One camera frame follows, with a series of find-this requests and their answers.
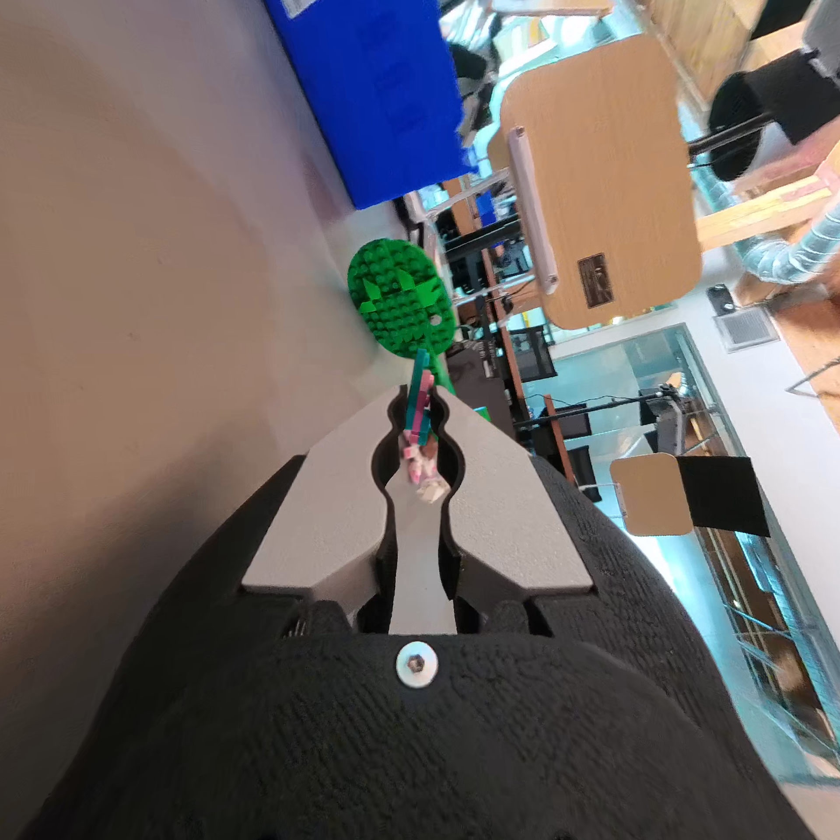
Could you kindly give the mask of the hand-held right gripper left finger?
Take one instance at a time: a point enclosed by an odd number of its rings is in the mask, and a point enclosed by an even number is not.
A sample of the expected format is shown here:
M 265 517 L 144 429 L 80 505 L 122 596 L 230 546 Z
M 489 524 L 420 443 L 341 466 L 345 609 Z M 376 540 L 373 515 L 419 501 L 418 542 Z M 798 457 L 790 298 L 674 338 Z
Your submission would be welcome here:
M 362 632 L 387 633 L 397 566 L 387 485 L 402 421 L 393 387 L 310 448 L 241 581 L 247 593 L 335 602 Z

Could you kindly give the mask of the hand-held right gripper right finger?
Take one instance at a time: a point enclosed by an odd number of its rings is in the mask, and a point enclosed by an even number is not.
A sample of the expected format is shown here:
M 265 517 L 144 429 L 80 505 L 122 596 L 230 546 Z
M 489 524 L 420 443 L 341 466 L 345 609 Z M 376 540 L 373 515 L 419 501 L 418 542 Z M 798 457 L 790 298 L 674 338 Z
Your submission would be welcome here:
M 501 602 L 594 594 L 594 582 L 533 458 L 456 395 L 436 392 L 441 508 L 438 568 L 453 630 Z

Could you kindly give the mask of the yellow teal pink lego strip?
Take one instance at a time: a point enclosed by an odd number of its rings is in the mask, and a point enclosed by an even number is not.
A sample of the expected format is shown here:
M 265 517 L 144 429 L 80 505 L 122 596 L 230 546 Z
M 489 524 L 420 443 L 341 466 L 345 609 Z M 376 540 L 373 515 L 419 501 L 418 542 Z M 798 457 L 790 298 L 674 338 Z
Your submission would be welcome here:
M 419 349 L 408 389 L 403 435 L 408 445 L 423 447 L 431 429 L 431 397 L 435 387 L 432 357 L 428 350 Z

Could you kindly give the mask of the pink white lego flower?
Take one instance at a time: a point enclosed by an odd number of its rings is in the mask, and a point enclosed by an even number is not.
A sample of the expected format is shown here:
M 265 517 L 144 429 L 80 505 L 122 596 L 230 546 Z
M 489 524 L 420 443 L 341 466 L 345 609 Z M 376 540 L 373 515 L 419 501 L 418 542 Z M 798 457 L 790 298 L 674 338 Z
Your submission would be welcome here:
M 431 430 L 420 442 L 420 435 L 404 430 L 401 435 L 401 456 L 409 482 L 426 503 L 445 499 L 450 485 L 438 469 L 438 438 Z

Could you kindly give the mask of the green lego plant model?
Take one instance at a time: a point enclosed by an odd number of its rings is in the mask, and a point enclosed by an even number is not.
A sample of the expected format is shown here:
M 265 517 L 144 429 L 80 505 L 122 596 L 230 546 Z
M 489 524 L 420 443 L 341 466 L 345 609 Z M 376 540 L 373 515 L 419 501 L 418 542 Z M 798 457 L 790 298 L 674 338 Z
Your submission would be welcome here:
M 354 307 L 385 350 L 420 360 L 437 386 L 486 409 L 494 423 L 503 426 L 510 419 L 485 315 L 480 315 L 478 340 L 455 341 L 456 313 L 425 250 L 402 239 L 374 239 L 352 257 L 347 282 Z

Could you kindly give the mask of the small wooden panel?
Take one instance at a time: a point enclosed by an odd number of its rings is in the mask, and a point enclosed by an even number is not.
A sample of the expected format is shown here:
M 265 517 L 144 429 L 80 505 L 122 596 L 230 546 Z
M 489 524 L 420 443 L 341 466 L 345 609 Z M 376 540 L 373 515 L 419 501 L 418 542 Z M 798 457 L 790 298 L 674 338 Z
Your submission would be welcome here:
M 634 537 L 681 537 L 694 523 L 677 457 L 651 454 L 610 466 L 626 531 Z

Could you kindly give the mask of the white air vent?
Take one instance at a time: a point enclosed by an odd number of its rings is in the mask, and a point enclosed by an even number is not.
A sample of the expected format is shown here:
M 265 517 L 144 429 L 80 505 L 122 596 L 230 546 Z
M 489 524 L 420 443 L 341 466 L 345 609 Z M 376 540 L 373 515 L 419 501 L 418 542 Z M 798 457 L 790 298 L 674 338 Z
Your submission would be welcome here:
M 774 321 L 764 307 L 736 308 L 714 316 L 712 322 L 728 354 L 754 349 L 781 339 Z

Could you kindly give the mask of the raised wooden desk top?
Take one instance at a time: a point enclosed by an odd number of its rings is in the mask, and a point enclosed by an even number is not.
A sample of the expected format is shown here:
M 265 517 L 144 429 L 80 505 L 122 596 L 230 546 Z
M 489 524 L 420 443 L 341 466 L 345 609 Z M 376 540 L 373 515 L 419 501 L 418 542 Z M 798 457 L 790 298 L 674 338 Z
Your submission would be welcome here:
M 500 131 L 523 125 L 560 280 L 546 318 L 575 330 L 684 297 L 702 256 L 677 74 L 649 35 L 528 70 Z

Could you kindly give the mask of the blue plastic bin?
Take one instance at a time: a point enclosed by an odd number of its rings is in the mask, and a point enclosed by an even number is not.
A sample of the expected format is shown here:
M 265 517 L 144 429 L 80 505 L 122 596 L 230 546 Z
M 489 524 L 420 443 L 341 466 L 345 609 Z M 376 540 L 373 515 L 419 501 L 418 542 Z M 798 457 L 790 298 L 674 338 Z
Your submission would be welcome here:
M 353 206 L 474 171 L 432 1 L 265 1 Z

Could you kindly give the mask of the white desk frame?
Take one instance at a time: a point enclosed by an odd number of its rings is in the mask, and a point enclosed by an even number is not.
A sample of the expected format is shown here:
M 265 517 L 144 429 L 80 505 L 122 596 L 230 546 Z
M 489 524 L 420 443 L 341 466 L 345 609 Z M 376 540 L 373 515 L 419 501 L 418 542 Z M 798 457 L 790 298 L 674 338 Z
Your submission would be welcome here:
M 491 186 L 503 182 L 510 184 L 516 200 L 516 213 L 508 220 L 484 226 L 473 234 L 459 237 L 446 247 L 446 252 L 454 259 L 462 259 L 468 254 L 488 249 L 496 243 L 520 235 L 529 248 L 532 272 L 541 294 L 551 296 L 559 285 L 560 272 L 550 243 L 548 223 L 543 214 L 529 135 L 523 125 L 516 124 L 507 132 L 507 147 L 508 167 L 451 196 L 430 210 L 419 204 L 417 209 L 410 208 L 409 214 L 418 224 L 432 224 L 445 210 L 488 191 Z

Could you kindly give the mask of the silver air duct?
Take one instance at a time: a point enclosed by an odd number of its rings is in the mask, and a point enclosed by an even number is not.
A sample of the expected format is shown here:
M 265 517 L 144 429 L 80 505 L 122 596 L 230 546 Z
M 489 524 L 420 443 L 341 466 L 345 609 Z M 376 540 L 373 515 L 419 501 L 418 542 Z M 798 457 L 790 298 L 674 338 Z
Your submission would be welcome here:
M 746 272 L 763 282 L 798 286 L 819 277 L 839 252 L 839 199 L 790 244 L 780 237 L 752 236 L 733 246 Z

